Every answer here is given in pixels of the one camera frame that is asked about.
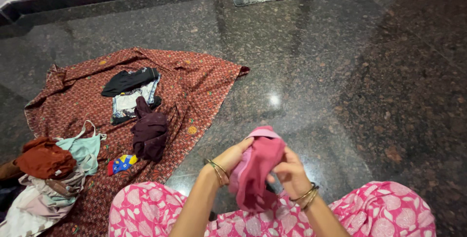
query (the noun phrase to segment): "orange-brown garment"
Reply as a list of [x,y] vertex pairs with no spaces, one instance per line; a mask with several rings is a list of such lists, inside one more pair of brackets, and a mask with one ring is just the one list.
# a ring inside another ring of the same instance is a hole
[[26,174],[40,179],[58,179],[68,175],[76,160],[67,150],[55,145],[48,137],[38,137],[23,146],[23,154],[16,159],[16,165]]

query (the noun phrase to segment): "dark maroon cloth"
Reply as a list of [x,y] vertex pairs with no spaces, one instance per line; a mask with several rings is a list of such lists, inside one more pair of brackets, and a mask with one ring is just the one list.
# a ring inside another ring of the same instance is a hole
[[138,120],[131,128],[133,150],[138,158],[158,163],[167,140],[167,118],[162,113],[152,112],[142,96],[136,99],[135,114]]

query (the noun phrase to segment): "pink pants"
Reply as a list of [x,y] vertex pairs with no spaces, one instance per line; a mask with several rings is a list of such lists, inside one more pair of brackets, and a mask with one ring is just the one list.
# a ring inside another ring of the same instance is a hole
[[[110,207],[109,237],[168,236],[186,197],[156,182],[126,186]],[[396,182],[370,182],[329,205],[355,237],[434,237],[430,207]],[[260,214],[238,210],[217,216],[204,234],[221,237],[315,236],[300,208],[283,196]]]

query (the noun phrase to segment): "black granite floor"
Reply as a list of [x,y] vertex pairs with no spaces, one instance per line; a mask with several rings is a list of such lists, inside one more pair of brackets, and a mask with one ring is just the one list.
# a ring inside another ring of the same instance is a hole
[[[120,0],[23,16],[0,27],[2,158],[32,138],[22,107],[52,63],[133,46],[251,68],[167,185],[188,194],[203,157],[268,124],[326,201],[394,180],[427,201],[439,236],[467,228],[467,0]],[[234,209],[222,190],[214,211]]]

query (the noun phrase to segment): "pink fabric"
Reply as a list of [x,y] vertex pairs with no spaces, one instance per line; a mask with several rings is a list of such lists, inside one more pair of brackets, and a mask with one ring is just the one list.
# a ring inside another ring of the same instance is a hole
[[280,162],[285,142],[271,126],[255,128],[248,137],[254,137],[254,142],[232,170],[229,191],[236,194],[240,209],[263,212],[277,200],[274,193],[266,190],[265,180],[266,175]]
[[[156,182],[132,184],[110,207],[109,237],[169,235],[186,197]],[[354,237],[435,237],[430,207],[396,182],[370,182],[331,203],[331,210]],[[234,211],[209,222],[205,237],[314,237],[300,208],[281,197],[263,213]]]

